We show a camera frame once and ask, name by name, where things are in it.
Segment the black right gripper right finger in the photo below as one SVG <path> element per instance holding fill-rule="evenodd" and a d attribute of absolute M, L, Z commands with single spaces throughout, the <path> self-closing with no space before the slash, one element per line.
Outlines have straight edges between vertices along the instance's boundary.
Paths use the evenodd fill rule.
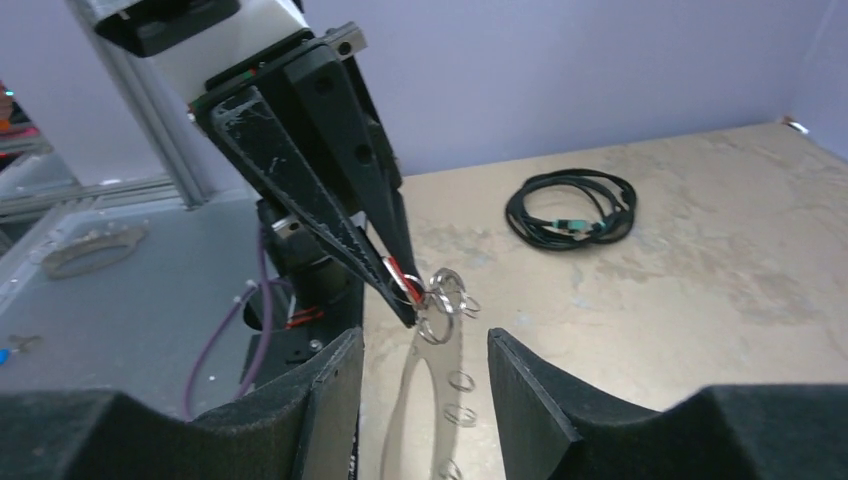
<path fill-rule="evenodd" d="M 550 364 L 508 331 L 488 369 L 510 479 L 843 479 L 843 384 L 709 385 L 664 411 Z"/>

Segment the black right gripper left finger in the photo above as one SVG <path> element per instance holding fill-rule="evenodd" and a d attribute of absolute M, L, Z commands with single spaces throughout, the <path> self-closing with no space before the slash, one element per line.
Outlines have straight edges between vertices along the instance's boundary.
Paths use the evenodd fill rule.
<path fill-rule="evenodd" d="M 363 333 L 344 331 L 305 364 L 183 422 L 111 390 L 1 399 L 5 479 L 345 479 Z"/>

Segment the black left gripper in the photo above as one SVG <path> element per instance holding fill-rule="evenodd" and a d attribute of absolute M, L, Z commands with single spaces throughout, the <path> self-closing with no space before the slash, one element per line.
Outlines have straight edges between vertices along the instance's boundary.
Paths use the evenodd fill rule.
<path fill-rule="evenodd" d="M 418 274 L 396 157 L 354 57 L 366 45 L 355 23 L 322 36 L 303 28 L 208 79 L 188 109 L 261 197 L 294 214 L 412 328 L 415 308 L 343 209 L 364 212 L 388 256 Z"/>

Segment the silver keyring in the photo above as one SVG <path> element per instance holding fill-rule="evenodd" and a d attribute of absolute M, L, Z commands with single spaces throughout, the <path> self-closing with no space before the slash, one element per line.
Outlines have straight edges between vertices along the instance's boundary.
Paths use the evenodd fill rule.
<path fill-rule="evenodd" d="M 418 308 L 418 334 L 428 344 L 447 344 L 457 335 L 463 319 L 476 319 L 481 310 L 461 276 L 455 270 L 440 268 L 426 284 Z"/>

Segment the white red small key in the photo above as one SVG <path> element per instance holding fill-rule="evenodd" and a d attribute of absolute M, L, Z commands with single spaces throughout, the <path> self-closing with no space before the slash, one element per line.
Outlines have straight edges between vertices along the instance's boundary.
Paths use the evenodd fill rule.
<path fill-rule="evenodd" d="M 402 302 L 410 305 L 413 309 L 423 306 L 427 288 L 423 282 L 412 274 L 404 273 L 392 256 L 385 256 L 382 262 L 389 272 L 391 279 L 402 294 Z"/>

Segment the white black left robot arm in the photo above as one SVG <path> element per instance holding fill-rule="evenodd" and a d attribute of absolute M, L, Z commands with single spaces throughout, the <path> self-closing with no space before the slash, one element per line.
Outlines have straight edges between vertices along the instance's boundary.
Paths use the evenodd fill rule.
<path fill-rule="evenodd" d="M 412 327 L 423 291 L 397 157 L 355 58 L 364 46 L 353 22 L 299 29 L 209 79 L 189 111 L 259 193 L 271 259 L 305 306 L 361 282 Z"/>

